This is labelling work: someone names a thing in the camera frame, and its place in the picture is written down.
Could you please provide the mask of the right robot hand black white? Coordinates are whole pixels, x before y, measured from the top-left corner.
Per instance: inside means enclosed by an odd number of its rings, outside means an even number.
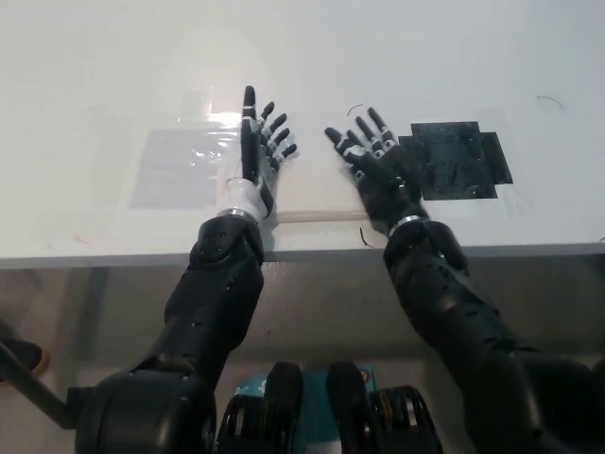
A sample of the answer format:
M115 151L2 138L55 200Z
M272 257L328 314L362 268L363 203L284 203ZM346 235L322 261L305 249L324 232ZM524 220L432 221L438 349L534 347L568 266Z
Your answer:
M377 232L391 237L407 222L427 219L418 177L403 163L404 148L374 108L368 116L375 128L358 116L359 137L328 127L325 135L347 164L357 192Z

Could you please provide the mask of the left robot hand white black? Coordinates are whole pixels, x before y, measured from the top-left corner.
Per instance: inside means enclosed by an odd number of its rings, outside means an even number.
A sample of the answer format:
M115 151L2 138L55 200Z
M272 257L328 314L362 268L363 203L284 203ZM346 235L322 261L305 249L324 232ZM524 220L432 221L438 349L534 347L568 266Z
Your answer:
M275 103L263 110L256 106L255 89L245 88L240 123L239 163L226 182L226 212L253 219L258 225L275 208L278 174L285 161L297 152L287 114L271 118Z

